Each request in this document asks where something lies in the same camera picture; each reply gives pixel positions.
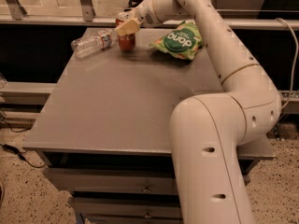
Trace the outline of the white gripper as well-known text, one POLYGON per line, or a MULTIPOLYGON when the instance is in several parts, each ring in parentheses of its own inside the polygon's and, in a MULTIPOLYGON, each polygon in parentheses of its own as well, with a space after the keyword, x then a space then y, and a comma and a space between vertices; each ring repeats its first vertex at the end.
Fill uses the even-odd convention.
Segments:
POLYGON ((155 15, 153 13, 153 0, 143 0, 137 7, 129 12, 129 19, 119 24, 115 31, 118 36, 130 35, 139 31, 140 26, 153 26, 155 15))

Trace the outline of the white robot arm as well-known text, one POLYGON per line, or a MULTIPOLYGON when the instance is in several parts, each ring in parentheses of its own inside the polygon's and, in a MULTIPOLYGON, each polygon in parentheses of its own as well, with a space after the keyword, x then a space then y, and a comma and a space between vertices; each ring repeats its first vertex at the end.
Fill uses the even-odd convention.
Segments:
POLYGON ((170 20, 194 19, 221 83, 220 93, 180 102, 170 145, 184 224, 255 224, 236 149, 277 123, 281 98, 270 77, 211 0, 144 0, 119 35, 170 20))

